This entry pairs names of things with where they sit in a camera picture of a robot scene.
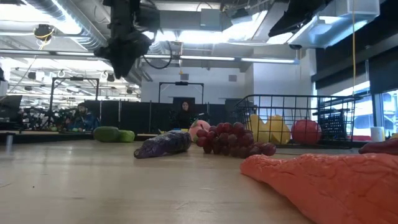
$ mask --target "purple eggplant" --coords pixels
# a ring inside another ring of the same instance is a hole
[[[191,146],[191,135],[183,131],[169,131],[154,138],[145,140],[139,149],[134,151],[134,157],[145,159],[186,152]]]

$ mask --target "person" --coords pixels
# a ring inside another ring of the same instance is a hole
[[[93,131],[100,126],[100,121],[91,114],[84,103],[79,103],[73,121],[69,122],[69,130],[77,128],[79,131]]]
[[[181,104],[181,110],[177,114],[178,128],[189,128],[191,126],[191,112],[188,102]]]

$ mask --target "table surface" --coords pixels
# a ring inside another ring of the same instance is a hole
[[[242,159],[204,155],[197,146],[134,159],[140,145],[20,144],[12,154],[0,147],[1,223],[312,223],[268,185],[241,175]]]

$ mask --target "wire basket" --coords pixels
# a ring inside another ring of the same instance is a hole
[[[289,147],[351,147],[353,96],[249,95],[236,104],[238,120],[255,142]]]

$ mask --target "green melon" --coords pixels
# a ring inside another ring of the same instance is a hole
[[[118,142],[133,142],[136,135],[132,131],[119,130]]]
[[[115,127],[103,126],[94,130],[94,139],[100,142],[117,142],[119,135],[119,129]]]

